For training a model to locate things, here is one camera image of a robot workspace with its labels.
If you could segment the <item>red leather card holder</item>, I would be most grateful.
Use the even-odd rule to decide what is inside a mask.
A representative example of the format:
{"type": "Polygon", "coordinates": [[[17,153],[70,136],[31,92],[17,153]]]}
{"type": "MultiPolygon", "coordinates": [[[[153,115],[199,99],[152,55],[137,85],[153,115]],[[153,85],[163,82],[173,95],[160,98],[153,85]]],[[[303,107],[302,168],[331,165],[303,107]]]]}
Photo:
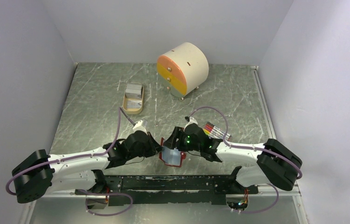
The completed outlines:
{"type": "Polygon", "coordinates": [[[181,167],[183,160],[186,158],[186,153],[175,149],[169,149],[164,145],[164,138],[161,138],[160,145],[162,151],[159,152],[159,159],[164,162],[166,166],[181,167]]]}

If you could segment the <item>grey credit card stack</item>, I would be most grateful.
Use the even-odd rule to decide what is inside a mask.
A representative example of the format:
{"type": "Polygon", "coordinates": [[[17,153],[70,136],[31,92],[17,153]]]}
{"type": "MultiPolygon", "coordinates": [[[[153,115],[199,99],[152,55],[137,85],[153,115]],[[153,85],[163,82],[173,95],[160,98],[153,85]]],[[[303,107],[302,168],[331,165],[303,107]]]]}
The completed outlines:
{"type": "Polygon", "coordinates": [[[141,84],[127,84],[125,97],[132,99],[142,99],[143,86],[141,84]]]}

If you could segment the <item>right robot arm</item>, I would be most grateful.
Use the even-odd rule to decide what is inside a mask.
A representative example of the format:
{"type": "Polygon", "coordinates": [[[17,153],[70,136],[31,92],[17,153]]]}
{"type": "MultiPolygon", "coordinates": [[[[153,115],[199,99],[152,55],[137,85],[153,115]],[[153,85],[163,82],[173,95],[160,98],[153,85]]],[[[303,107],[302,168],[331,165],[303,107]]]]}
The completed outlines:
{"type": "Polygon", "coordinates": [[[281,190],[291,191],[300,178],[302,160],[276,139],[265,143],[242,144],[210,138],[196,124],[185,128],[175,127],[170,137],[162,143],[162,160],[173,166],[180,159],[169,161],[176,153],[196,151],[210,162],[235,162],[235,177],[229,180],[229,188],[241,193],[246,187],[271,184],[281,190]]]}

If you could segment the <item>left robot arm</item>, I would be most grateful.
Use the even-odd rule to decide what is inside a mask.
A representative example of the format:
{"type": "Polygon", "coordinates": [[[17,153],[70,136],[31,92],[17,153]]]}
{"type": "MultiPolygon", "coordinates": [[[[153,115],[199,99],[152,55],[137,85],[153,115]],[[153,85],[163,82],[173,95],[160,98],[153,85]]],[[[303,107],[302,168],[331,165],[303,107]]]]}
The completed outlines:
{"type": "Polygon", "coordinates": [[[46,193],[68,189],[104,192],[106,180],[103,170],[125,165],[136,157],[151,157],[162,151],[162,146],[150,132],[135,131],[125,139],[109,142],[102,147],[73,154],[47,154],[36,150],[12,170],[18,203],[29,203],[46,193]]]}

